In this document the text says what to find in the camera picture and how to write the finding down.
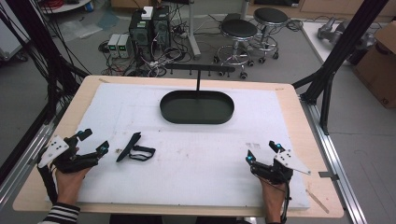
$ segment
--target human hand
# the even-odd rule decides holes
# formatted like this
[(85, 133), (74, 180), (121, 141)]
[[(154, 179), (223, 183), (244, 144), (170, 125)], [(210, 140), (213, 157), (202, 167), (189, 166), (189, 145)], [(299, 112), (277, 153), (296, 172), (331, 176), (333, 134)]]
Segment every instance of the human hand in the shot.
[(260, 178), (262, 183), (262, 199), (265, 205), (265, 222), (281, 222), (280, 210), (285, 200), (286, 184), (272, 185), (267, 179)]
[(87, 168), (71, 174), (64, 174), (56, 170), (56, 182), (58, 186), (58, 203), (76, 205), (78, 192), (85, 175), (91, 170)]

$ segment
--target round black stool seat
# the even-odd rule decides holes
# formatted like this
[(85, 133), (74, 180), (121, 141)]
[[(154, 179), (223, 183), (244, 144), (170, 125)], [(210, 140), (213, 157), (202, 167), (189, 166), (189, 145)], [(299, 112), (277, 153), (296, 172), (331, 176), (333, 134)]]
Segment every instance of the round black stool seat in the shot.
[(251, 38), (257, 34), (255, 25), (243, 20), (229, 20), (221, 24), (221, 31), (235, 38)]
[(262, 7), (254, 11), (254, 19), (261, 23), (273, 23), (274, 25), (281, 24), (288, 20), (288, 16), (275, 8)]

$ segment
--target white board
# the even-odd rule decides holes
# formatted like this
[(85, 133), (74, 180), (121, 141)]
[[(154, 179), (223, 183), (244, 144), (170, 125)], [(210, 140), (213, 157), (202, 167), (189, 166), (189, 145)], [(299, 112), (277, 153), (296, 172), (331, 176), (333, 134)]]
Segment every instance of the white board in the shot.
[[(93, 132), (78, 144), (79, 154), (93, 152), (105, 140), (110, 148), (87, 174), (81, 202), (262, 206), (262, 187), (245, 161), (248, 149), (266, 164), (275, 156), (270, 140), (292, 149), (275, 92), (211, 90), (232, 97), (233, 117), (220, 125), (190, 125), (161, 115), (161, 99), (175, 90), (187, 88), (101, 84), (77, 129)], [(154, 157), (116, 162), (117, 149), (137, 132), (142, 134), (139, 146), (157, 149)], [(297, 172), (290, 188), (290, 209), (308, 208)]]

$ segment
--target gray floor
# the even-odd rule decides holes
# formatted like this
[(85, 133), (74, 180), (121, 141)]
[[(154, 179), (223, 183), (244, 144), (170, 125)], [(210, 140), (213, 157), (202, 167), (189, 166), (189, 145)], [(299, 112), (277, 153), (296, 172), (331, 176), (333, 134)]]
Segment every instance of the gray floor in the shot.
[[(84, 25), (97, 23), (109, 16), (113, 23), (108, 24), (104, 31), (87, 39), (67, 42), (68, 47), (93, 74), (101, 74), (106, 68), (106, 60), (97, 50), (99, 44), (108, 40), (111, 34), (127, 32), (129, 21), (114, 19), (108, 11), (102, 9), (93, 13), (75, 10), (59, 15), (60, 21), (84, 18)], [(195, 27), (209, 19), (206, 17), (197, 20)], [(202, 28), (206, 27), (217, 25), (211, 21)], [(200, 31), (214, 32), (216, 29)], [(220, 35), (197, 35), (196, 39), (203, 57), (192, 63), (212, 63), (216, 49), (229, 41)], [(253, 67), (247, 68), (248, 78), (245, 81), (293, 83), (319, 69), (321, 62), (302, 32), (283, 29), (276, 35), (276, 39), (280, 43), (279, 59), (269, 58), (265, 64), (255, 61)], [(259, 54), (260, 52), (252, 52), (255, 58)], [(168, 73), (164, 77), (195, 78), (180, 72), (173, 75)], [(239, 71), (230, 77), (219, 77), (216, 74), (209, 77), (203, 74), (203, 78), (240, 80)], [(0, 162), (3, 163), (46, 103), (47, 84), (31, 61), (12, 61), (0, 68), (0, 86)], [(305, 89), (302, 87), (297, 92), (302, 93)], [(395, 116), (396, 110), (384, 108), (354, 76), (351, 67), (340, 68), (333, 81), (329, 131), (368, 223), (392, 223), (396, 219), (396, 193), (393, 191), (396, 189), (396, 180), (391, 172), (396, 168), (396, 152), (393, 151), (396, 146)], [(0, 211), (0, 223), (37, 223), (45, 213), (16, 212), (12, 209), (18, 188)], [(80, 223), (102, 224), (107, 221), (108, 214), (80, 216)], [(193, 223), (194, 217), (167, 217), (166, 221)], [(349, 223), (349, 218), (347, 215), (337, 219), (290, 217), (288, 223)]]

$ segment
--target wheeled stool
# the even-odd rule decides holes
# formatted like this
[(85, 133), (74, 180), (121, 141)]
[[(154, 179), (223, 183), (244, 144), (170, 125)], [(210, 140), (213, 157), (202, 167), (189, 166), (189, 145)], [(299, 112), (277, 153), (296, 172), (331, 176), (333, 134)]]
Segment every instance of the wheeled stool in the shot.
[(230, 37), (233, 40), (232, 45), (226, 45), (219, 48), (214, 57), (214, 63), (221, 62), (221, 66), (225, 63), (230, 65), (241, 65), (242, 71), (240, 77), (245, 79), (248, 74), (245, 72), (244, 64), (253, 66), (254, 62), (251, 60), (247, 50), (239, 47), (239, 43), (249, 41), (255, 34), (257, 28), (252, 23), (243, 20), (228, 20), (221, 24), (221, 33), (224, 36)]
[(265, 63), (267, 51), (274, 50), (273, 58), (279, 58), (279, 46), (271, 36), (275, 28), (281, 27), (288, 21), (288, 16), (275, 8), (262, 7), (254, 11), (254, 20), (263, 25), (260, 34), (256, 34), (255, 42), (250, 43), (256, 49), (264, 51), (264, 56), (259, 58), (259, 63)]

